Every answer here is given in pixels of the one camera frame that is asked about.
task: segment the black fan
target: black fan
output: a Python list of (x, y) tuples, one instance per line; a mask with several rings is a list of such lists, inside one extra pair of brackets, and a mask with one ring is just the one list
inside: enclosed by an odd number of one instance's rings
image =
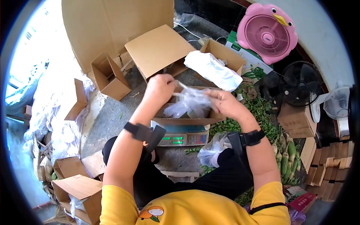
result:
[(318, 81), (320, 73), (314, 65), (297, 61), (288, 65), (282, 73), (284, 101), (295, 107), (307, 107), (321, 94)]

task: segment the pink bird-shaped fan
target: pink bird-shaped fan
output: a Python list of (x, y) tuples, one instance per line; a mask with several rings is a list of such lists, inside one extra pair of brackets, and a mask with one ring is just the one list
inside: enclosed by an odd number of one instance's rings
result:
[(298, 38), (292, 19), (279, 7), (254, 3), (240, 21), (237, 39), (241, 47), (253, 50), (271, 65), (287, 56)]

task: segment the white wall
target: white wall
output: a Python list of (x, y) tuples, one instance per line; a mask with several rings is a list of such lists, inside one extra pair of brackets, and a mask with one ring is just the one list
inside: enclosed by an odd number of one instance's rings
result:
[(274, 4), (286, 12), (296, 26), (299, 43), (314, 61), (331, 91), (337, 80), (352, 86), (354, 77), (349, 56), (335, 25), (316, 0), (256, 0)]

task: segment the cartoon print on shirt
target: cartoon print on shirt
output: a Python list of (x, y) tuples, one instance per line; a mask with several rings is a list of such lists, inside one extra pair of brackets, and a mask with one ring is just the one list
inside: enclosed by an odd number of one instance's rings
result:
[(155, 222), (160, 222), (158, 216), (161, 216), (164, 213), (164, 209), (160, 206), (152, 206), (147, 210), (142, 210), (139, 214), (141, 220), (143, 219), (152, 219)]

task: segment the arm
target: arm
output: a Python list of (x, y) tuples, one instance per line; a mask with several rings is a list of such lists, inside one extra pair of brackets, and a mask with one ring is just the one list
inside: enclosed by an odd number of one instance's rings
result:
[[(149, 80), (144, 97), (129, 122), (149, 126), (157, 111), (171, 98), (176, 87), (169, 74), (158, 74)], [(143, 143), (122, 130), (117, 137), (105, 169), (103, 185), (115, 185), (134, 196), (132, 177), (138, 166)]]
[[(255, 117), (251, 112), (228, 91), (211, 90), (208, 92), (210, 100), (217, 113), (224, 114), (236, 120), (243, 133), (253, 130), (260, 130)], [(246, 153), (249, 160), (251, 172), (254, 177), (254, 192), (264, 184), (272, 181), (279, 181), (280, 172), (267, 137), (261, 139), (260, 143), (254, 146), (246, 146)]]

